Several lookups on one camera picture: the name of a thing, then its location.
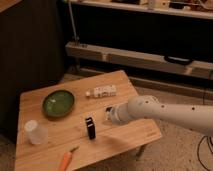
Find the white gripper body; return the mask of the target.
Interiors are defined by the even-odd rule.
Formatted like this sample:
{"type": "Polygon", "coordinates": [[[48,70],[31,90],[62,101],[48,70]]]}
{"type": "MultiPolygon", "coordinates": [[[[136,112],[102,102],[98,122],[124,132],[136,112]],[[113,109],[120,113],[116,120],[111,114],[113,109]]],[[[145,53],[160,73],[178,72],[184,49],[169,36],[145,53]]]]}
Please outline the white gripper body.
{"type": "Polygon", "coordinates": [[[130,122],[126,103],[117,105],[112,109],[111,120],[114,124],[127,124],[130,122]]]}

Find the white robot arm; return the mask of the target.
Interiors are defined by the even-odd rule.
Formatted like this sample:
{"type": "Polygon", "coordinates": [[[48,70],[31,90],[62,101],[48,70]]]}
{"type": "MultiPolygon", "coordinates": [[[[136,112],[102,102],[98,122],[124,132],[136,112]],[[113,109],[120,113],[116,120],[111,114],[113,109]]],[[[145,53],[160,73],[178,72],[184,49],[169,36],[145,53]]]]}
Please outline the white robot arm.
{"type": "Polygon", "coordinates": [[[106,121],[125,125],[138,119],[167,121],[213,136],[213,106],[161,103],[151,95],[137,96],[106,110],[106,121]]]}

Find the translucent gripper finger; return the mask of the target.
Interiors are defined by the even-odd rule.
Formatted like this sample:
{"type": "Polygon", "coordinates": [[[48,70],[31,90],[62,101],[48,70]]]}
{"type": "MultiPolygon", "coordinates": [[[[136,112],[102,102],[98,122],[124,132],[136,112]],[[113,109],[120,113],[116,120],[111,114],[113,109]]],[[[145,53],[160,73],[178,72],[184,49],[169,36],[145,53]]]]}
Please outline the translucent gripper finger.
{"type": "Polygon", "coordinates": [[[111,112],[115,111],[115,107],[112,107],[112,106],[107,107],[105,111],[106,111],[106,113],[111,113],[111,112]]]}
{"type": "Polygon", "coordinates": [[[105,121],[106,122],[112,122],[111,115],[106,114],[105,115],[105,121]]]}

